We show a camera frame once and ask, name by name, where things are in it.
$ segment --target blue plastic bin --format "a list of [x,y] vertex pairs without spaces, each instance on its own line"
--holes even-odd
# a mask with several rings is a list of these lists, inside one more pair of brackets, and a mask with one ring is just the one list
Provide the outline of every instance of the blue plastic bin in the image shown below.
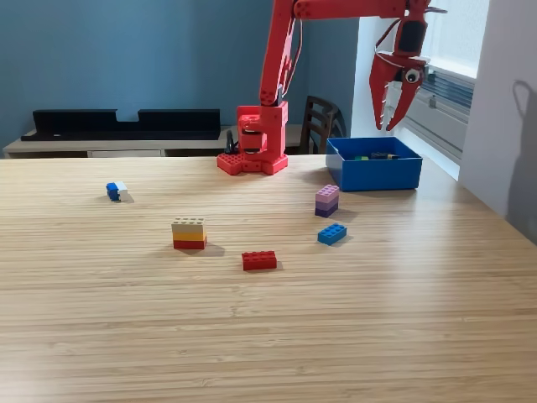
[[[355,161],[357,156],[388,153],[398,160]],[[395,137],[328,139],[326,166],[342,191],[391,191],[420,185],[423,159]]]

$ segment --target yellow lego brick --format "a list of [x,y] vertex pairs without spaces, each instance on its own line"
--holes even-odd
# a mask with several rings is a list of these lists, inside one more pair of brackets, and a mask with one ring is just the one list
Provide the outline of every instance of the yellow lego brick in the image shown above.
[[204,241],[207,236],[207,231],[202,233],[177,233],[172,232],[174,241]]

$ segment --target beige lego brick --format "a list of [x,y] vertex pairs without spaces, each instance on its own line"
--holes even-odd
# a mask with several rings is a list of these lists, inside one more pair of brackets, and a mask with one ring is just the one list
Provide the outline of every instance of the beige lego brick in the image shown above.
[[174,233],[204,233],[205,218],[200,217],[177,217],[171,223]]

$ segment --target robotic arm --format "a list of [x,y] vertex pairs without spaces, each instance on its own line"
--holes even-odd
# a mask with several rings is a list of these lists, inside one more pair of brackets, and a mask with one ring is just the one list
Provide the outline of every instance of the robotic arm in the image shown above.
[[[274,0],[274,11],[263,67],[260,107],[239,107],[239,156],[234,163],[218,157],[218,166],[230,175],[241,171],[262,171],[272,175],[287,166],[285,124],[287,102],[283,100],[295,73],[302,45],[302,21],[329,18],[373,17],[398,18],[384,36],[399,24],[395,50],[381,53],[375,49],[369,79],[377,128],[383,127],[383,113],[392,81],[402,82],[402,93],[387,130],[394,128],[406,115],[425,77],[425,61],[418,58],[425,39],[428,12],[443,13],[429,7],[430,0]],[[297,54],[291,57],[295,23],[300,24]]]

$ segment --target purple lego brick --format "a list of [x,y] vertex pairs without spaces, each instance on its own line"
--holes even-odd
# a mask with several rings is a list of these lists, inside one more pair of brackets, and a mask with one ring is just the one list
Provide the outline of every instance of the purple lego brick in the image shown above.
[[331,208],[333,208],[336,204],[339,204],[339,197],[336,197],[334,200],[330,201],[329,203],[323,203],[322,201],[316,201],[315,202],[315,209],[317,210],[324,210],[328,211]]
[[315,209],[315,215],[316,216],[319,216],[319,217],[324,217],[324,218],[328,218],[329,216],[331,216],[334,212],[336,212],[336,210],[338,209],[338,205],[336,203],[336,205],[331,208],[330,210],[319,210],[318,208]]
[[317,192],[315,195],[316,202],[330,203],[335,198],[339,197],[339,187],[327,185]]

